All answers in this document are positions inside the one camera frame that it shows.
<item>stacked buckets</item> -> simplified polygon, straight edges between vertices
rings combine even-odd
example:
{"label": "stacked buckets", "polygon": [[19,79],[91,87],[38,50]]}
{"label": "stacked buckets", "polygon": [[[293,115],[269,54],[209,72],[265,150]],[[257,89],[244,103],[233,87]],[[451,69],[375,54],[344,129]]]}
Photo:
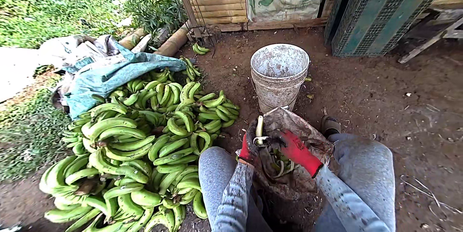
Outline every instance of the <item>stacked buckets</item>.
{"label": "stacked buckets", "polygon": [[278,106],[293,110],[309,63],[303,49],[289,44],[268,45],[252,55],[251,76],[262,113]]}

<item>blue tarp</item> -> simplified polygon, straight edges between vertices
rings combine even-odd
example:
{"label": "blue tarp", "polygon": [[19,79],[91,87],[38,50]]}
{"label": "blue tarp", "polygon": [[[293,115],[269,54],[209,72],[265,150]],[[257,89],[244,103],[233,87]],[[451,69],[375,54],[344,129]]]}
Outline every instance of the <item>blue tarp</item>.
{"label": "blue tarp", "polygon": [[186,64],[177,58],[143,52],[134,54],[119,44],[117,47],[125,61],[76,75],[74,87],[66,94],[72,119],[95,106],[96,100],[91,97],[92,94],[107,97],[115,88],[156,68],[169,67],[170,71],[186,69]]}

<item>gloved hand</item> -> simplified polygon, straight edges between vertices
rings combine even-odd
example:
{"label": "gloved hand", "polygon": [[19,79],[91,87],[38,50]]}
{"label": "gloved hand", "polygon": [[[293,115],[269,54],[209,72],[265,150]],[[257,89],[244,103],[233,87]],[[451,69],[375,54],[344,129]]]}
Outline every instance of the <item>gloved hand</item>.
{"label": "gloved hand", "polygon": [[281,152],[296,164],[302,165],[315,178],[323,163],[316,158],[299,137],[290,130],[277,131],[269,135],[271,138],[278,138],[285,143],[281,146]]}
{"label": "gloved hand", "polygon": [[250,164],[255,166],[258,161],[258,148],[254,145],[253,141],[256,137],[256,127],[258,125],[258,120],[255,119],[249,125],[246,130],[246,134],[243,136],[243,147],[241,148],[241,153],[238,156],[238,160],[243,164]]}

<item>vegetation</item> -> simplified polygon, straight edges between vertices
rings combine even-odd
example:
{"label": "vegetation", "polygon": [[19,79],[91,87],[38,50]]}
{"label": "vegetation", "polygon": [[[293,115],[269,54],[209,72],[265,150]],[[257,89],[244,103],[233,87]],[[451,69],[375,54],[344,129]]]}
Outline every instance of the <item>vegetation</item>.
{"label": "vegetation", "polygon": [[129,0],[124,6],[134,16],[135,26],[150,33],[164,25],[170,30],[180,28],[187,20],[181,0]]}
{"label": "vegetation", "polygon": [[124,30],[117,24],[130,15],[132,27],[149,32],[166,23],[178,28],[184,21],[177,0],[0,0],[0,46],[37,48],[71,34],[117,38]]}
{"label": "vegetation", "polygon": [[[54,85],[59,80],[50,80]],[[61,137],[70,118],[50,103],[42,89],[30,100],[0,112],[0,182],[14,181],[66,154]]]}

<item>knee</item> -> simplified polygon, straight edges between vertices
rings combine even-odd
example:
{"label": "knee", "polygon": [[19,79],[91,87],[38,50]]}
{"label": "knee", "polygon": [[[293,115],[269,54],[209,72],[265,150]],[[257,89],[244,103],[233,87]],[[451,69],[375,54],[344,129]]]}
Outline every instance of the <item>knee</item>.
{"label": "knee", "polygon": [[334,152],[337,160],[346,154],[351,157],[362,156],[371,159],[384,158],[392,160],[392,152],[384,144],[354,135],[337,140]]}
{"label": "knee", "polygon": [[228,154],[225,149],[221,147],[210,147],[206,149],[203,153],[200,155],[200,162],[202,161],[210,161],[211,159],[217,159],[217,158],[224,158],[224,157],[230,157],[230,154]]}

